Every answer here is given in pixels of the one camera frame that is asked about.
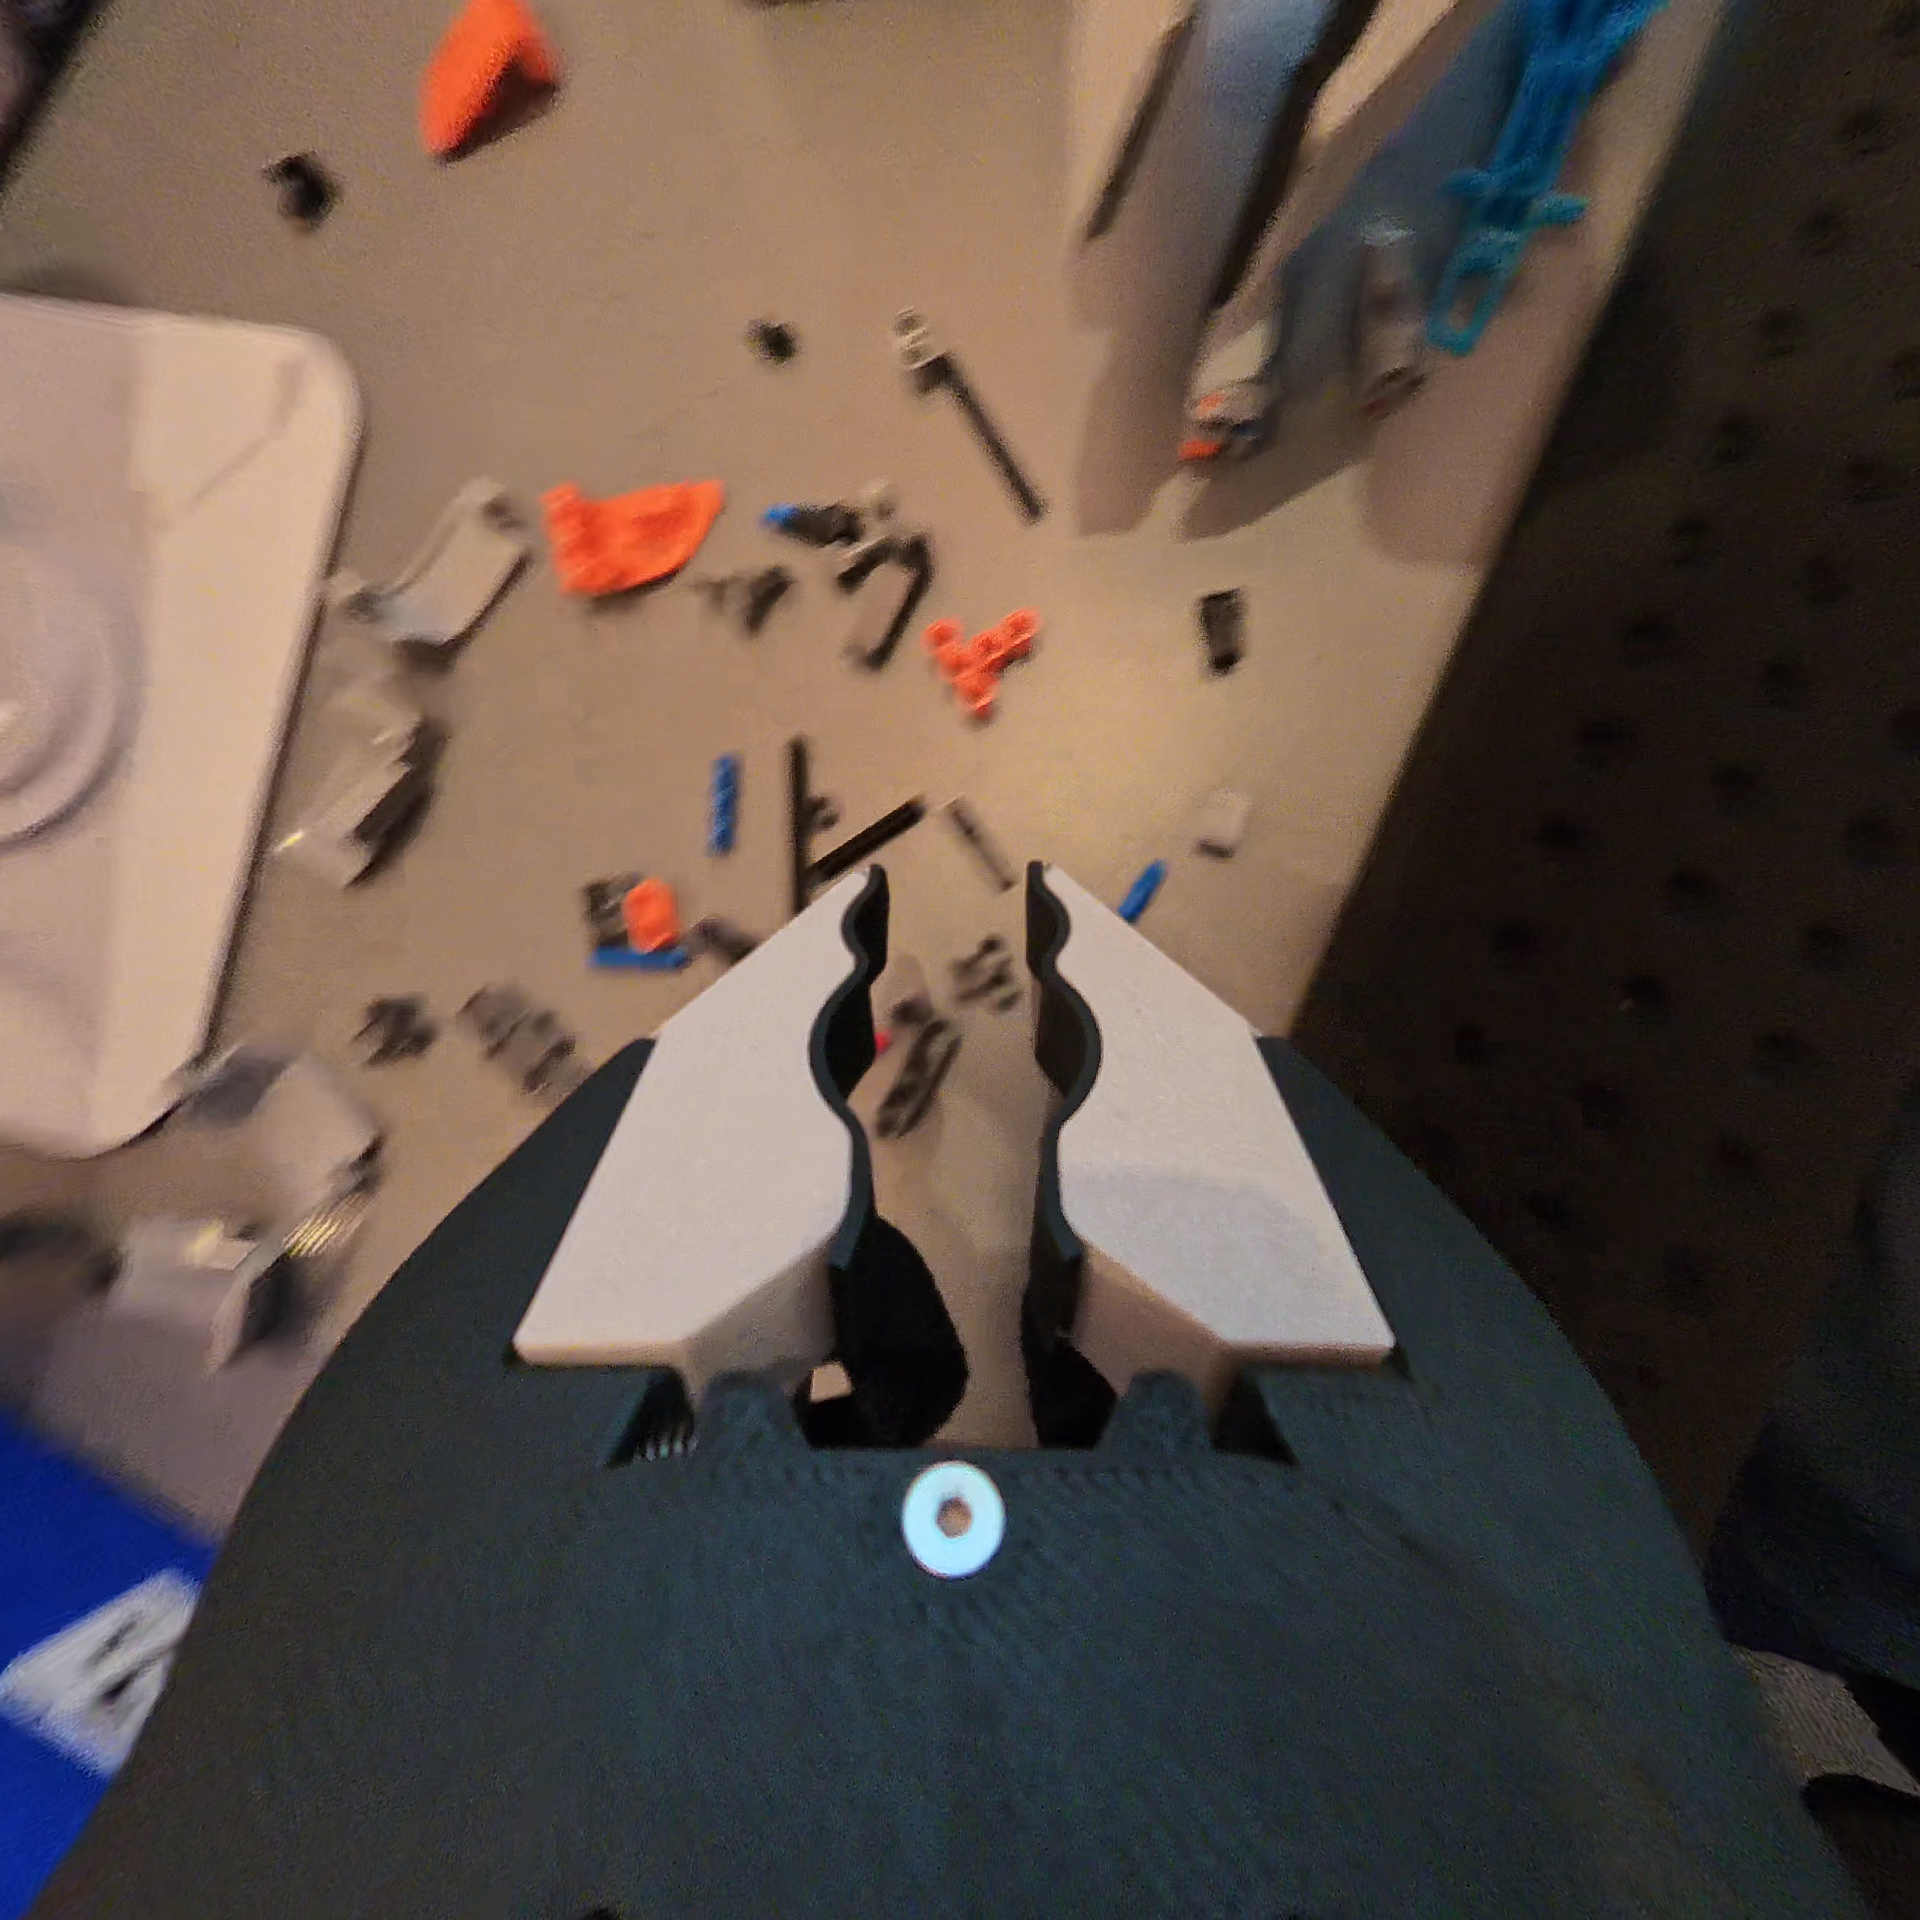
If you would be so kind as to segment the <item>light grey angled panel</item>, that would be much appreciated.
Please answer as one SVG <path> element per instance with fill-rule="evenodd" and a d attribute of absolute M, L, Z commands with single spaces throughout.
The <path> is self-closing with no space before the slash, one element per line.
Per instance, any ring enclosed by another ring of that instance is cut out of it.
<path fill-rule="evenodd" d="M 366 1213 L 352 1189 L 289 1219 L 137 1217 L 115 1249 L 108 1314 L 171 1338 L 217 1375 L 320 1327 Z"/>

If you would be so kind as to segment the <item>grey L-shaped beam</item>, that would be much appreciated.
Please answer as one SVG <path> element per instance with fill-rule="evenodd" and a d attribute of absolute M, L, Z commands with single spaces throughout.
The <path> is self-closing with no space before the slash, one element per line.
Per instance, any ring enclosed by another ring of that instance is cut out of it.
<path fill-rule="evenodd" d="M 893 657 L 933 580 L 925 531 L 869 535 L 840 563 L 832 582 L 851 607 L 849 661 L 880 671 Z"/>

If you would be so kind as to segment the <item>blue storage box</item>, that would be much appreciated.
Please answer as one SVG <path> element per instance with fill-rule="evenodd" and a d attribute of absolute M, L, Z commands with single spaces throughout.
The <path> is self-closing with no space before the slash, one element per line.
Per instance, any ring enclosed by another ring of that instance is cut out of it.
<path fill-rule="evenodd" d="M 3 1422 L 3 1915 L 24 1915 L 128 1762 L 210 1548 Z"/>

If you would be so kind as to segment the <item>dark grey double connector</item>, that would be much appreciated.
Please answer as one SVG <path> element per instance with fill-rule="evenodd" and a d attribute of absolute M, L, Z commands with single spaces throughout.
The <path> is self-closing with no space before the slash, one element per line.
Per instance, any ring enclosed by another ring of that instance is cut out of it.
<path fill-rule="evenodd" d="M 475 990 L 454 1019 L 483 1059 L 529 1097 L 561 1101 L 593 1075 L 572 1028 L 513 983 Z"/>

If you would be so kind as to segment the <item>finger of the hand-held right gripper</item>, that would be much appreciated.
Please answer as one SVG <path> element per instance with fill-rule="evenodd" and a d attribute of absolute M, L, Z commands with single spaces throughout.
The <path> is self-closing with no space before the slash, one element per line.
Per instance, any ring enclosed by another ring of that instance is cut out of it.
<path fill-rule="evenodd" d="M 1360 254 L 1370 238 L 1408 235 L 1416 303 L 1422 313 L 1432 307 L 1464 221 L 1449 180 L 1478 167 L 1497 143 L 1523 61 L 1524 7 L 1497 5 L 1288 258 L 1283 393 L 1321 393 L 1354 374 Z"/>
<path fill-rule="evenodd" d="M 1070 5 L 1070 273 L 1081 297 L 1205 282 L 1326 2 Z"/>

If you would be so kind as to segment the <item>black dimpled mat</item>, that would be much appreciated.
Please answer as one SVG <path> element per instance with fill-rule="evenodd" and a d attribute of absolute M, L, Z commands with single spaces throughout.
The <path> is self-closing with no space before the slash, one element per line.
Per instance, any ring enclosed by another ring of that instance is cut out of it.
<path fill-rule="evenodd" d="M 1917 5 L 1739 5 L 1296 1022 L 1704 1541 L 1915 1077 Z"/>

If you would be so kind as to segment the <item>grey cylinder axle assembly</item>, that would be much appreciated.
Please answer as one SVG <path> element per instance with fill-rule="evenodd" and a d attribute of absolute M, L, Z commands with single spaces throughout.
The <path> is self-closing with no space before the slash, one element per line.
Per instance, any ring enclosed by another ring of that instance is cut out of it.
<path fill-rule="evenodd" d="M 1190 365 L 1179 463 L 1228 463 L 1266 442 L 1277 409 L 1281 335 L 1275 313 L 1209 330 Z"/>

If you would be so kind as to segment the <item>orange wedge brick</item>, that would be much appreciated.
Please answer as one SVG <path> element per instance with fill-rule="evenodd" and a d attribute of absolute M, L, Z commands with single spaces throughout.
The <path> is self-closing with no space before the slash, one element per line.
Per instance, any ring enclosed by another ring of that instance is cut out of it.
<path fill-rule="evenodd" d="M 467 2 L 422 68 L 417 111 L 422 153 L 468 155 L 561 85 L 561 50 L 532 5 Z"/>

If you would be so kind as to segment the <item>long black axle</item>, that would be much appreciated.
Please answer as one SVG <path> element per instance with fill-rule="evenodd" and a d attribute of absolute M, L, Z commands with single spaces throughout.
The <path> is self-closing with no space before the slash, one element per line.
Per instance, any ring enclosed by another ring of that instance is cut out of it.
<path fill-rule="evenodd" d="M 1014 451 L 997 427 L 992 414 L 973 393 L 969 374 L 962 370 L 961 361 L 947 350 L 936 351 L 921 370 L 921 385 L 930 391 L 944 391 L 952 397 L 961 418 L 966 420 L 966 430 L 971 433 L 973 442 L 980 446 L 980 451 L 995 466 L 998 481 L 1014 501 L 1020 516 L 1027 524 L 1041 524 L 1046 514 L 1046 501 L 1028 478 L 1027 468 L 1020 463 Z"/>

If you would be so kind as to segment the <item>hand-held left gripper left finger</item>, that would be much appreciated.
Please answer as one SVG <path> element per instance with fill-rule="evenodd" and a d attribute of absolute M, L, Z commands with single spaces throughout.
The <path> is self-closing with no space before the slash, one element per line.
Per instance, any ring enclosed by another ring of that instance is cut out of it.
<path fill-rule="evenodd" d="M 873 1067 L 884 869 L 832 883 L 665 1019 L 513 1334 L 552 1369 L 662 1369 L 789 1394 L 849 1375 L 829 1441 L 912 1450 L 958 1411 L 965 1345 L 877 1206 L 851 1097 Z"/>

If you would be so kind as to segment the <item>grey curved panel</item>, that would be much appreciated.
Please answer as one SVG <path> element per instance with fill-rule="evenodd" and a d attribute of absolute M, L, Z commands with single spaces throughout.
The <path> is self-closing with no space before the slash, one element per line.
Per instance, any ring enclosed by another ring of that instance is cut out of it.
<path fill-rule="evenodd" d="M 171 1117 L 229 1140 L 285 1212 L 320 1209 L 378 1175 L 378 1121 L 308 1052 L 229 1047 L 184 1081 Z"/>
<path fill-rule="evenodd" d="M 272 860 L 337 890 L 379 869 L 429 803 L 446 733 L 396 674 L 350 679 L 330 702 L 337 759 Z"/>
<path fill-rule="evenodd" d="M 369 582 L 340 566 L 328 579 L 325 597 L 390 650 L 438 657 L 467 639 L 531 557 L 532 539 L 507 489 L 475 478 L 396 575 Z"/>

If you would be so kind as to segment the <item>white stand base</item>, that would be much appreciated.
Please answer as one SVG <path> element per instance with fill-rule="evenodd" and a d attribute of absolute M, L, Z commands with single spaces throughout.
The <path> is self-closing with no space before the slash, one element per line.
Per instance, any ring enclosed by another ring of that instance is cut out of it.
<path fill-rule="evenodd" d="M 3 850 L 4 1145 L 124 1145 L 208 1037 L 362 422 L 318 333 L 3 300 L 3 532 L 108 557 L 144 647 L 112 786 Z"/>

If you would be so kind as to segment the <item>orange five-hole connector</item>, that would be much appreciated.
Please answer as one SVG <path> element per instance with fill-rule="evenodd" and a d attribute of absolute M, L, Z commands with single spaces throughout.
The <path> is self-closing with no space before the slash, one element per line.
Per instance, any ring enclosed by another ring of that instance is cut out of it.
<path fill-rule="evenodd" d="M 921 644 L 958 711 L 973 723 L 987 723 L 997 711 L 1005 669 L 1030 657 L 1041 633 L 1043 615 L 1018 607 L 978 633 L 966 633 L 952 618 L 937 618 L 925 625 Z"/>

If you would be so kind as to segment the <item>black long pin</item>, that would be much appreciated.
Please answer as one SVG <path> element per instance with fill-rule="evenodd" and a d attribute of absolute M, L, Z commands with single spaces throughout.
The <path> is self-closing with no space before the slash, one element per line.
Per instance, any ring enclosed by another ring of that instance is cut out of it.
<path fill-rule="evenodd" d="M 992 886 L 998 893 L 1012 891 L 1020 883 L 1018 863 L 1004 852 L 998 839 L 984 822 L 971 803 L 956 795 L 944 804 L 944 817 L 980 870 L 992 879 Z"/>

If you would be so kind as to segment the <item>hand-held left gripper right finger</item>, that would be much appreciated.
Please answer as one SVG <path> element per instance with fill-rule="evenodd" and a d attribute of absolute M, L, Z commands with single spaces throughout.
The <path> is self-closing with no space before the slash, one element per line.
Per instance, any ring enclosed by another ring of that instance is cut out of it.
<path fill-rule="evenodd" d="M 1213 1420 L 1249 1373 L 1378 1369 L 1398 1342 L 1260 1030 L 1060 863 L 1025 875 L 1043 1129 L 1025 1382 L 1090 1450 L 1140 1375 Z"/>

